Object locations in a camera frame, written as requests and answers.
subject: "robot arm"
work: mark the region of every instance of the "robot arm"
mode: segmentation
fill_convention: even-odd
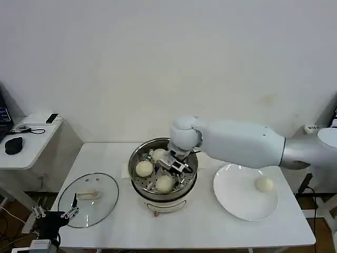
[[[196,147],[212,158],[255,169],[331,166],[337,163],[337,129],[286,139],[267,126],[253,123],[205,121],[194,116],[176,120],[166,157],[184,158]]]

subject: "wooden floor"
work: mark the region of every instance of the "wooden floor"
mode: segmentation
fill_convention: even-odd
[[[54,201],[54,197],[49,197],[45,206],[51,207]],[[313,209],[314,203],[310,198],[301,198],[299,199],[299,204],[302,209]],[[19,218],[26,220],[29,211],[23,207],[17,201],[8,203],[5,208],[11,212],[13,215],[18,216]],[[311,228],[313,228],[313,219],[308,219],[308,223]],[[28,247],[33,239],[36,238],[35,234],[32,235],[23,235],[21,234],[21,229],[23,223],[19,220],[8,215],[5,211],[0,211],[0,253],[11,252],[12,248],[17,247]],[[86,250],[87,253],[94,252],[93,250]],[[103,250],[103,253],[110,252],[119,252],[119,250]],[[198,252],[198,253],[245,253],[248,252],[245,249],[237,250],[137,250],[137,253],[181,253],[181,252]],[[254,253],[265,253],[266,249],[254,249]],[[308,247],[293,247],[286,251],[285,253],[314,253],[314,246]],[[326,225],[324,219],[316,219],[316,253],[334,253],[333,241],[331,237],[330,230]]]

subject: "robotic hand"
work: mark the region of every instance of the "robotic hand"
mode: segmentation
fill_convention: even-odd
[[[40,206],[34,206],[33,212],[35,213],[39,229],[38,239],[33,240],[29,248],[14,248],[12,253],[56,253],[61,243],[58,231],[61,227],[68,225],[70,219],[75,217],[79,212],[76,194],[71,209],[67,213],[62,211],[44,211]]]
[[[187,166],[184,158],[194,148],[211,158],[255,169],[331,167],[337,164],[337,129],[286,139],[263,125],[185,116],[171,126],[169,151],[160,163],[182,171]]]

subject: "black cable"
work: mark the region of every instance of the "black cable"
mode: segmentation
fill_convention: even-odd
[[[3,233],[1,232],[0,241],[2,241],[2,240],[6,237],[6,232],[7,232],[7,229],[8,229],[8,220],[7,220],[7,218],[6,218],[4,215],[1,215],[1,216],[0,216],[0,219],[6,221],[6,228],[5,228],[5,231],[4,231]]]
[[[46,130],[42,129],[42,128],[38,128],[38,129],[28,128],[28,129],[25,129],[25,130],[21,130],[19,132],[16,132],[15,130],[11,130],[11,131],[7,132],[6,134],[7,135],[12,135],[12,134],[17,134],[17,133],[43,134],[45,132],[46,132]]]
[[[311,187],[307,186],[308,189],[312,190],[314,197],[315,197],[315,214],[314,214],[314,226],[313,226],[313,230],[314,230],[314,236],[316,237],[316,210],[317,210],[317,202],[316,202],[316,193],[314,191],[314,189],[312,189]],[[316,253],[316,243],[314,244],[314,252]]]

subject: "glass lid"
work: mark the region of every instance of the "glass lid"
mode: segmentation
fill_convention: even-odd
[[[58,202],[58,211],[70,211],[75,194],[79,211],[68,225],[87,228],[103,220],[114,209],[118,199],[118,185],[111,176],[104,173],[84,175],[64,190]]]

